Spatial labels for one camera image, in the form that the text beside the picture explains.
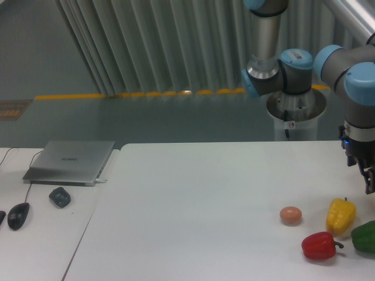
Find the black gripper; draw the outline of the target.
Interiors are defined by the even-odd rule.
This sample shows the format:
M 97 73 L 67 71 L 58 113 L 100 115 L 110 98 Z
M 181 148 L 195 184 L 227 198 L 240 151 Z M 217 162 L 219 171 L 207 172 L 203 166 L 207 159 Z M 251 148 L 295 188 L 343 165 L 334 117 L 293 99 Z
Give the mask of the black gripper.
M 344 125 L 339 126 L 339 139 L 342 149 L 345 150 L 347 165 L 359 167 L 363 175 L 366 194 L 374 193 L 374 141 L 361 142 L 349 137 L 349 131 Z

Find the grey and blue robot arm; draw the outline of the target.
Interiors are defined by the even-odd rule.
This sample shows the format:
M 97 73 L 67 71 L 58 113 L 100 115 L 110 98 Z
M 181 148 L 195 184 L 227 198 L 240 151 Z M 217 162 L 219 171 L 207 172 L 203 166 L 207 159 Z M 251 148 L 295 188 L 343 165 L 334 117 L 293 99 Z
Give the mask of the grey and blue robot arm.
M 287 1 L 245 1 L 253 16 L 252 54 L 242 70 L 250 96 L 269 95 L 268 112 L 285 124 L 314 119 L 326 107 L 324 96 L 312 89 L 317 75 L 339 96 L 345 122 L 339 139 L 348 166 L 358 166 L 366 193 L 374 192 L 374 8 L 367 1 L 326 1 L 325 5 L 363 44 L 347 50 L 332 44 L 316 56 L 302 49 L 276 56 L 281 15 Z

